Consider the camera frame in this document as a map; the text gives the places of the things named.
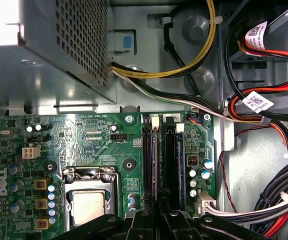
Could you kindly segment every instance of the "motherboard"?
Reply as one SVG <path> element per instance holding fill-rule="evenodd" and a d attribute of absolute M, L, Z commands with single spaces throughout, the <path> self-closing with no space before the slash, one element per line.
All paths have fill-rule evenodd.
<path fill-rule="evenodd" d="M 212 118 L 195 112 L 0 117 L 0 240 L 123 218 L 147 187 L 198 215 L 199 194 L 216 197 L 213 145 Z"/>

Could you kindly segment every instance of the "power connector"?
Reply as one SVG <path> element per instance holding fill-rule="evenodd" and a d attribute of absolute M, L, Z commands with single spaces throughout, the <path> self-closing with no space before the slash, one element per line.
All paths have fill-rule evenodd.
<path fill-rule="evenodd" d="M 40 146 L 23 147 L 23 159 L 35 159 L 40 157 Z"/>
<path fill-rule="evenodd" d="M 197 213 L 201 217 L 207 213 L 206 204 L 216 208 L 216 200 L 214 200 L 206 191 L 201 191 L 197 198 Z"/>

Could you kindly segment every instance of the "perforated metal panel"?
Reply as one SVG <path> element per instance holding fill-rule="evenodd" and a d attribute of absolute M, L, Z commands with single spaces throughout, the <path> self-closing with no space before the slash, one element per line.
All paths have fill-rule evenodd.
<path fill-rule="evenodd" d="M 56 7 L 57 44 L 107 88 L 106 0 L 56 0 Z"/>

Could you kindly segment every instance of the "green circuit board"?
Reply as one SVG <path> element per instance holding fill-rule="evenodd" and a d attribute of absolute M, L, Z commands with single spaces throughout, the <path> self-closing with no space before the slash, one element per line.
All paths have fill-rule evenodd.
<path fill-rule="evenodd" d="M 165 113 L 156 114 L 163 122 Z M 214 159 L 212 120 L 196 124 L 187 118 L 187 112 L 167 114 L 176 116 L 176 122 L 185 123 L 185 165 L 187 170 L 193 168 L 198 173 L 202 159 Z M 40 156 L 23 158 L 23 148 L 29 147 L 40 147 Z M 188 156 L 197 156 L 198 164 L 187 165 Z M 125 167 L 125 161 L 132 161 L 131 169 Z M 65 232 L 61 172 L 67 166 L 115 167 L 120 176 L 121 188 L 116 196 L 121 198 L 120 217 L 130 210 L 129 194 L 135 196 L 136 208 L 140 209 L 142 163 L 142 113 L 139 112 L 0 117 L 0 240 L 25 240 L 30 236 L 49 240 Z M 213 169 L 210 173 L 207 180 L 199 175 L 195 179 L 199 191 L 208 191 L 214 198 Z M 57 183 L 57 220 L 47 230 L 37 227 L 38 219 L 47 217 L 49 210 L 36 209 L 36 201 L 47 198 L 49 193 L 47 189 L 36 189 L 35 183 L 39 180 Z M 23 186 L 13 192 L 11 186 L 17 181 Z M 189 189 L 186 210 L 193 215 L 194 202 L 188 193 Z M 11 212 L 17 201 L 22 201 L 23 206 Z"/>

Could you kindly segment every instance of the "barcode label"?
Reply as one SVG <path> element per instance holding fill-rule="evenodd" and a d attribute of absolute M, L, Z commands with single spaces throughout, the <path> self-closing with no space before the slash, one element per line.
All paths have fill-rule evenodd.
<path fill-rule="evenodd" d="M 274 105 L 270 100 L 267 100 L 255 91 L 252 91 L 242 102 L 255 113 L 265 111 Z"/>
<path fill-rule="evenodd" d="M 264 33 L 267 26 L 267 21 L 253 27 L 245 35 L 245 40 L 255 48 L 265 49 Z"/>

